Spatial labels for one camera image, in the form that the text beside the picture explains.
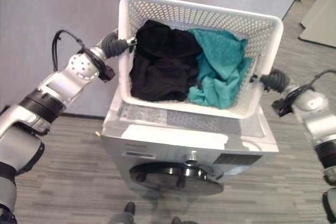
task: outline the washing machine door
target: washing machine door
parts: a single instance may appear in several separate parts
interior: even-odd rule
[[[221,193],[223,184],[208,179],[208,173],[199,167],[181,163],[158,162],[133,167],[131,179],[147,188],[168,193],[211,195]]]

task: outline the white laundry basket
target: white laundry basket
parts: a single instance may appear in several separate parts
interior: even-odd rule
[[[132,97],[129,73],[133,65],[133,54],[125,52],[119,59],[119,90],[124,102],[238,119],[247,118],[254,113],[264,86],[260,82],[250,83],[249,79],[252,74],[270,73],[283,31],[282,21],[279,18],[177,0],[121,0],[119,39],[135,36],[137,30],[148,19],[181,30],[191,28],[228,30],[238,38],[248,39],[245,57],[253,58],[253,63],[240,87],[235,104],[220,110],[189,102],[148,102]]]

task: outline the teal clothing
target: teal clothing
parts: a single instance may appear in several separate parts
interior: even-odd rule
[[[197,57],[200,87],[189,89],[188,99],[202,106],[224,109],[235,103],[240,85],[252,62],[244,58],[247,40],[228,31],[190,29],[203,49]]]

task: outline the washing machine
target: washing machine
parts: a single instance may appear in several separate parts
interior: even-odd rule
[[[230,119],[127,104],[118,89],[101,137],[136,191],[218,194],[226,179],[278,152],[261,107],[247,119]]]

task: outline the person's foot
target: person's foot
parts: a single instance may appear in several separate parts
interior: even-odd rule
[[[135,204],[133,202],[128,202],[125,206],[124,212],[129,212],[133,215],[135,215]]]
[[[182,224],[181,219],[179,217],[174,217],[172,224]]]

